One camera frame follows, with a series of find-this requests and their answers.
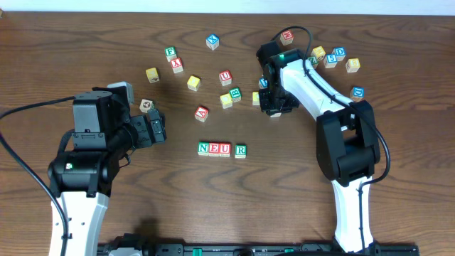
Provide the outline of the red I wooden block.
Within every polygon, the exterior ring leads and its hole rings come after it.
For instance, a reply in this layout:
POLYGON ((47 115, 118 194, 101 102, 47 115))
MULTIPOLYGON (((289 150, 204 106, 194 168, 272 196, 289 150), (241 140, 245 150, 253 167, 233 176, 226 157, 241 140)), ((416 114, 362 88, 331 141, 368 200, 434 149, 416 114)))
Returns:
POLYGON ((279 113, 276 113, 276 114, 272 114, 270 117, 273 118, 273 117, 280 117, 282 114, 281 112, 279 113))

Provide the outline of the green N wooden block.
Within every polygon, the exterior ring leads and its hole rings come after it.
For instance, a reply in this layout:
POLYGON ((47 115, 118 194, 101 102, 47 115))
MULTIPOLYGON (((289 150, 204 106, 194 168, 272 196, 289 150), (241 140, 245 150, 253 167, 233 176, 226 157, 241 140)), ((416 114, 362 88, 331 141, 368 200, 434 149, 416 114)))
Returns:
POLYGON ((208 156, 209 155, 209 143, 208 142, 199 142, 198 143, 198 155, 208 156))

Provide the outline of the green R wooden block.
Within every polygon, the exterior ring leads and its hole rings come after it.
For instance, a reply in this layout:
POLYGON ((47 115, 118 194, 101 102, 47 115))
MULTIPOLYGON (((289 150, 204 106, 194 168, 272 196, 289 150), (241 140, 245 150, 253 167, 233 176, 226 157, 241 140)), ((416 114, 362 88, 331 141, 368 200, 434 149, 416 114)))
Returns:
POLYGON ((242 144, 235 145, 235 158, 245 159, 247 157, 247 146, 242 144))

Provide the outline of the red E wooden block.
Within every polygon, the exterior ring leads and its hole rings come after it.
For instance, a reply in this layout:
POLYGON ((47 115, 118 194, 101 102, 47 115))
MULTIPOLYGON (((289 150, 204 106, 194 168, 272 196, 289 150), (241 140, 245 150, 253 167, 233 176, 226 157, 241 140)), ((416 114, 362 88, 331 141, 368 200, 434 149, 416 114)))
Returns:
POLYGON ((220 155, 220 144, 211 142, 208 145, 208 155, 209 156, 219 156, 220 155))

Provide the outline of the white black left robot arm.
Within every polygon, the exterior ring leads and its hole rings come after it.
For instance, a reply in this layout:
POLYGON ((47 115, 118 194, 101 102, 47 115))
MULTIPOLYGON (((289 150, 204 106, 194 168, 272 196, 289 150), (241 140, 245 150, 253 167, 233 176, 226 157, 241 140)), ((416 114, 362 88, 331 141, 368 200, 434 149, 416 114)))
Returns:
POLYGON ((48 167, 53 230, 50 255, 96 255, 112 183, 129 153, 166 140, 164 116, 152 104, 132 116, 132 86, 95 87, 73 100, 75 128, 48 167))

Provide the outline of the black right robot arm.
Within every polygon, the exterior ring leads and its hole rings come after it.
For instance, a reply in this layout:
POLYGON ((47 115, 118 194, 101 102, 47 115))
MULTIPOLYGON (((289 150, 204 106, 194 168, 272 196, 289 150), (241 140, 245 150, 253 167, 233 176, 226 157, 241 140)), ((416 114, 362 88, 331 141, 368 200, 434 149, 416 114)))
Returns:
POLYGON ((303 106, 316 122, 316 158, 333 186, 338 246, 344 252, 366 250, 373 243, 370 182, 380 160, 372 107, 337 93, 300 50, 283 52, 275 44, 263 45, 257 59, 267 81, 259 92, 261 110, 278 117, 303 106))

